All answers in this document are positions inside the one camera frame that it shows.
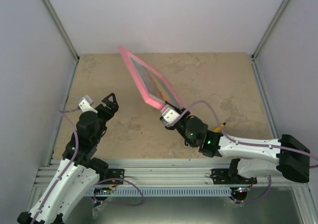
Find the aluminium rail beam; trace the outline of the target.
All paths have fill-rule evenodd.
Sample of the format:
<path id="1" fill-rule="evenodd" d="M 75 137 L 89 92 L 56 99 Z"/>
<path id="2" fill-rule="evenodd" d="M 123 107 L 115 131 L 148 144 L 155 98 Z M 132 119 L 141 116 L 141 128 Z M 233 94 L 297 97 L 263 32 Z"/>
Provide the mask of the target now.
<path id="1" fill-rule="evenodd" d="M 221 158 L 195 159 L 105 159 L 109 168 L 125 169 L 124 178 L 138 187 L 209 186 L 214 168 L 228 168 L 230 160 Z M 58 169 L 60 160 L 53 159 L 49 166 L 39 167 L 34 186 L 47 186 Z M 306 187 L 282 176 L 272 176 L 273 187 Z"/>

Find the yellow handled screwdriver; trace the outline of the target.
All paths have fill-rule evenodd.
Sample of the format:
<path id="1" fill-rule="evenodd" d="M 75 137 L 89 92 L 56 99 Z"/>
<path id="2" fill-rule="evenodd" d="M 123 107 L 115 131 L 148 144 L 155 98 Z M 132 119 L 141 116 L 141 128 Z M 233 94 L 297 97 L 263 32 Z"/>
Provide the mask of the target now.
<path id="1" fill-rule="evenodd" d="M 221 133 L 221 132 L 222 132 L 222 129 L 225 127 L 225 125 L 226 125 L 226 122 L 223 122 L 220 126 L 218 126 L 218 127 L 216 127 L 216 128 L 214 129 L 214 132 L 215 132 L 215 133 Z"/>

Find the right circuit board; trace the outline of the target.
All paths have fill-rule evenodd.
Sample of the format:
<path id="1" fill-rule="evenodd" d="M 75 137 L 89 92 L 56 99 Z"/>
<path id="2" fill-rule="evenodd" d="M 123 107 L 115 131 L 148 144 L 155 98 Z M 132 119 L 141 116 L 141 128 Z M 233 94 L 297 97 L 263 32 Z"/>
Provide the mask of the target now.
<path id="1" fill-rule="evenodd" d="M 236 192 L 243 193 L 248 192 L 250 190 L 251 186 L 245 186 L 245 187 L 237 187 Z"/>

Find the left aluminium corner post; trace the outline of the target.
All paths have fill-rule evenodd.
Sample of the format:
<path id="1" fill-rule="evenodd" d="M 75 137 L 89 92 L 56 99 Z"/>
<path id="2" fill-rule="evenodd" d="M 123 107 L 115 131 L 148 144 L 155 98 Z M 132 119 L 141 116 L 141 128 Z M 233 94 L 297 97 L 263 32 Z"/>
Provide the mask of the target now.
<path id="1" fill-rule="evenodd" d="M 74 58 L 74 60 L 78 63 L 79 62 L 79 55 L 77 54 L 66 30 L 64 29 L 52 3 L 50 2 L 50 0 L 41 0 L 49 14 L 49 16 L 52 18 L 57 30 L 59 31 L 62 39 L 64 40 L 68 50 L 70 51 L 72 57 Z"/>

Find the aluminium corner post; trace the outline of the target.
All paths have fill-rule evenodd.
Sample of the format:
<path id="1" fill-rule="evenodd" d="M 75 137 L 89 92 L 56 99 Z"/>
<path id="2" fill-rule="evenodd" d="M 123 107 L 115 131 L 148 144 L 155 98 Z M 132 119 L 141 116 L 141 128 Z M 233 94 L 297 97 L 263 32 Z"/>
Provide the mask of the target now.
<path id="1" fill-rule="evenodd" d="M 72 57 L 74 58 L 74 60 L 78 63 L 79 62 L 79 55 L 77 54 L 66 30 L 64 29 L 52 3 L 50 2 L 50 0 L 41 0 L 49 14 L 49 16 L 52 18 L 57 30 L 59 31 L 62 39 L 64 40 L 68 50 L 70 51 Z"/>
<path id="2" fill-rule="evenodd" d="M 280 3 L 277 11 L 275 12 L 273 18 L 271 19 L 265 33 L 263 34 L 260 42 L 256 46 L 254 53 L 251 55 L 251 59 L 253 62 L 256 61 L 258 55 L 260 54 L 262 48 L 265 46 L 266 42 L 270 38 L 271 34 L 273 33 L 275 27 L 278 25 L 281 17 L 283 16 L 284 12 L 288 8 L 289 4 L 291 3 L 292 0 L 282 0 Z"/>

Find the right aluminium corner post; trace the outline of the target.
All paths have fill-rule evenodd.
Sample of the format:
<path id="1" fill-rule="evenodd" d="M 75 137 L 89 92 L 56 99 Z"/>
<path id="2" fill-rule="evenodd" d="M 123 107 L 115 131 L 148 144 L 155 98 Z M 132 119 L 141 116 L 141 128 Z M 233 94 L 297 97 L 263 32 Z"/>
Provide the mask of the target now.
<path id="1" fill-rule="evenodd" d="M 288 8 L 289 4 L 291 3 L 292 0 L 282 0 L 280 3 L 277 11 L 275 12 L 273 18 L 271 19 L 265 33 L 263 34 L 260 42 L 256 46 L 254 53 L 251 55 L 251 59 L 253 62 L 256 61 L 258 55 L 260 54 L 262 48 L 265 46 L 266 42 L 270 38 L 271 34 L 273 33 L 275 27 L 278 25 L 281 17 L 283 16 L 284 12 Z"/>

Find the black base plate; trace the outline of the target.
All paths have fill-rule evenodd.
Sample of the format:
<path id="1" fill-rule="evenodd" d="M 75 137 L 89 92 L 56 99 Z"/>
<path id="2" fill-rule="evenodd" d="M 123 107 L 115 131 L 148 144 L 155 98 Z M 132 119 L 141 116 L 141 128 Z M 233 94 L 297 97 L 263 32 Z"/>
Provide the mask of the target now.
<path id="1" fill-rule="evenodd" d="M 254 185 L 257 184 L 257 178 L 244 178 L 238 174 L 229 175 L 229 170 L 226 168 L 215 168 L 211 170 L 210 178 L 215 185 L 221 184 L 235 184 L 235 185 Z"/>
<path id="2" fill-rule="evenodd" d="M 119 179 L 123 179 L 125 175 L 125 169 L 106 169 L 100 173 L 99 183 L 102 185 L 110 184 L 110 185 L 119 185 L 123 184 L 123 181 Z"/>

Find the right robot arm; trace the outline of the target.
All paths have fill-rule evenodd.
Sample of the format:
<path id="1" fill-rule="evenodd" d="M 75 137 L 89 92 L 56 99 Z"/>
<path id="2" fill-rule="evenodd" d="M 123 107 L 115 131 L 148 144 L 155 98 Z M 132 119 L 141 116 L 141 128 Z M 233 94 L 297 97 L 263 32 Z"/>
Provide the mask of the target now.
<path id="1" fill-rule="evenodd" d="M 186 146 L 198 148 L 206 157 L 230 157 L 228 178 L 234 184 L 256 176 L 282 175 L 298 183 L 310 180 L 310 150 L 291 135 L 255 140 L 210 131 L 201 119 L 185 109 L 166 106 L 160 120 L 168 130 L 177 130 Z"/>

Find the circuit board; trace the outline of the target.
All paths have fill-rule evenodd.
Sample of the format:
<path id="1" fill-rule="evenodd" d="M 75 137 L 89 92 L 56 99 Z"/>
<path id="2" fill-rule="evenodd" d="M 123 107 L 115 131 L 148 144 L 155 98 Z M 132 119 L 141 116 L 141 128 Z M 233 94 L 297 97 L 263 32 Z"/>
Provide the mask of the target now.
<path id="1" fill-rule="evenodd" d="M 95 188 L 94 190 L 94 194 L 95 195 L 111 195 L 113 194 L 113 192 L 115 191 L 115 187 L 114 186 L 110 186 L 110 187 L 103 187 L 103 188 Z"/>
<path id="2" fill-rule="evenodd" d="M 251 186 L 245 186 L 245 187 L 237 187 L 236 192 L 243 193 L 248 192 L 250 190 Z"/>

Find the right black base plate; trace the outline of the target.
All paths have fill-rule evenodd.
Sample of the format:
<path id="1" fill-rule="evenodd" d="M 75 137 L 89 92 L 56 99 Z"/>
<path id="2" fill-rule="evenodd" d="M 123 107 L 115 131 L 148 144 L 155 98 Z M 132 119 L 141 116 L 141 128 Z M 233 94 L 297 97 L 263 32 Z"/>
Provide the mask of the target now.
<path id="1" fill-rule="evenodd" d="M 211 170 L 210 178 L 215 185 L 221 184 L 235 184 L 235 185 L 254 185 L 257 184 L 257 178 L 244 178 L 238 174 L 229 175 L 229 170 L 226 168 L 215 168 Z"/>

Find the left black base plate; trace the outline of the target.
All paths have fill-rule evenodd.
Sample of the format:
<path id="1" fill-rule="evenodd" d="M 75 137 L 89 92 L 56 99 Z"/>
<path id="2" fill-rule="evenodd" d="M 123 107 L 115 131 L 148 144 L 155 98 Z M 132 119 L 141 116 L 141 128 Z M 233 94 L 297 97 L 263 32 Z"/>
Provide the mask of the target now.
<path id="1" fill-rule="evenodd" d="M 119 179 L 123 179 L 125 175 L 125 169 L 106 169 L 100 173 L 99 183 L 102 185 L 110 184 L 110 185 L 119 185 L 123 184 L 123 181 Z"/>

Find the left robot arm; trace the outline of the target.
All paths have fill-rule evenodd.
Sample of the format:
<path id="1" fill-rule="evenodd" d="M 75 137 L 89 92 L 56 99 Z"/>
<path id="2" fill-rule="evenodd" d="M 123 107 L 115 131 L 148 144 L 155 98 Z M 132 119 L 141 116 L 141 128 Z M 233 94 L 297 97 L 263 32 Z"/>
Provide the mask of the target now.
<path id="1" fill-rule="evenodd" d="M 106 123 L 119 109 L 116 96 L 109 94 L 95 108 L 83 97 L 79 108 L 82 114 L 72 125 L 71 140 L 53 179 L 34 207 L 18 216 L 18 223 L 63 224 L 94 184 L 108 180 L 108 164 L 93 155 L 106 133 Z"/>

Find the left circuit board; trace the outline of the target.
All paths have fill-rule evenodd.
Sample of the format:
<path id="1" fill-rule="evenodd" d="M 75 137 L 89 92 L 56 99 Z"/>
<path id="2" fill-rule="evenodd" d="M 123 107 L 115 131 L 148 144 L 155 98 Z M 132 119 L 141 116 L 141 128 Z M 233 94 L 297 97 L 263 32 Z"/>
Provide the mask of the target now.
<path id="1" fill-rule="evenodd" d="M 111 195 L 113 194 L 113 192 L 115 191 L 115 187 L 114 186 L 110 186 L 110 187 L 103 187 L 103 188 L 95 188 L 94 190 L 94 194 L 95 195 Z"/>

